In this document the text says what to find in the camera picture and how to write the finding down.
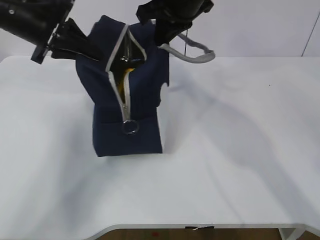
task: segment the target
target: white table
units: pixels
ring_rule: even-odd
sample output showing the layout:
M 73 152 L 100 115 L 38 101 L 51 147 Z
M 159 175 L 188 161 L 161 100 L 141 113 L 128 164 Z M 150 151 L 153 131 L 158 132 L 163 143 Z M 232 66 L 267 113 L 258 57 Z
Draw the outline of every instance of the white table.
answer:
M 0 63 L 1 240 L 186 226 L 320 234 L 320 58 L 172 58 L 167 153 L 108 158 L 93 150 L 75 63 L 29 58 Z

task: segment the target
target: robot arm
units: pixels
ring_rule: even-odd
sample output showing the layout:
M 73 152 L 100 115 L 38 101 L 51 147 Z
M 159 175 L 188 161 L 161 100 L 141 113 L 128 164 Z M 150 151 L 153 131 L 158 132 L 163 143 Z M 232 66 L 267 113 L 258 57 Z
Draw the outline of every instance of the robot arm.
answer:
M 89 42 L 72 18 L 66 21 L 74 3 L 0 0 L 0 28 L 36 45 L 31 60 L 39 64 L 48 51 L 55 59 L 75 59 L 81 54 L 99 61 L 103 58 L 99 48 Z M 160 46 L 191 28 L 193 20 L 213 6 L 211 0 L 152 0 L 140 5 L 136 15 L 141 24 L 156 20 L 154 40 Z

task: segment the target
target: bag pocket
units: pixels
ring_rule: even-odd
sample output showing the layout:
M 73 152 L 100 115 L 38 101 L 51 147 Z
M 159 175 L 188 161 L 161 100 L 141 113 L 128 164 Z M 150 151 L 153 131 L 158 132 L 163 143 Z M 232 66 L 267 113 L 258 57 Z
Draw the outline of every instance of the bag pocket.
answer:
M 137 120 L 135 134 L 124 133 L 124 123 L 101 123 L 93 115 L 93 146 L 98 157 L 138 154 L 162 154 L 158 116 Z

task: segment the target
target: white zipper trim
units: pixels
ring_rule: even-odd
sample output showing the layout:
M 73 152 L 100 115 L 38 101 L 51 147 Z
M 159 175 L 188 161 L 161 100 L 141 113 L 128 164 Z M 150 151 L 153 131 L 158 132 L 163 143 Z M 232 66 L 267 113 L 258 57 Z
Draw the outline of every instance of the white zipper trim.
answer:
M 126 32 L 128 30 L 128 27 L 129 25 L 124 25 L 123 29 L 122 29 L 122 32 L 120 33 L 120 36 L 118 38 L 118 41 L 116 42 L 114 48 L 113 48 L 113 51 L 109 57 L 109 61 L 108 63 L 106 64 L 106 67 L 105 67 L 105 71 L 108 73 L 110 71 L 110 68 L 111 68 L 111 65 L 116 57 L 116 54 L 120 48 L 120 45 L 121 45 L 121 42 L 122 40 L 124 39 L 125 35 L 126 35 Z
M 112 71 L 109 71 L 109 81 L 111 83 L 112 89 L 115 93 L 116 99 L 118 100 L 121 114 L 122 114 L 122 120 L 123 122 L 131 120 L 131 96 L 130 96 L 130 86 L 129 86 L 129 74 L 128 72 L 124 77 L 124 83 L 123 83 L 123 91 L 125 96 L 125 103 L 122 101 L 121 96 L 118 92 L 115 77 Z
M 131 33 L 130 30 L 128 30 L 129 35 L 131 40 L 134 42 L 134 44 L 140 49 L 140 51 L 142 52 L 143 58 L 146 61 L 147 60 L 147 54 L 146 51 L 143 49 L 143 47 L 138 43 L 138 41 L 135 39 L 135 37 L 133 36 L 133 34 Z

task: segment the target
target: gray strap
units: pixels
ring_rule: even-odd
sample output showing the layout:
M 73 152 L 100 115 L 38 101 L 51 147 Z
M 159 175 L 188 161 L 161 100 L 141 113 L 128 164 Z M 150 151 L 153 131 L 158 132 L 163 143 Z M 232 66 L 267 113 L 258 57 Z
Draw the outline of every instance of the gray strap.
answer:
M 207 48 L 205 45 L 191 40 L 190 38 L 188 38 L 186 35 L 182 33 L 180 33 L 178 37 L 181 38 L 183 41 L 185 41 L 186 44 L 189 45 L 190 47 L 202 49 L 205 54 L 197 57 L 185 56 L 182 53 L 175 50 L 174 48 L 170 47 L 169 44 L 166 44 L 166 43 L 159 46 L 159 48 L 166 50 L 167 52 L 177 57 L 178 59 L 181 59 L 185 62 L 192 63 L 192 64 L 205 64 L 216 58 L 215 52 Z

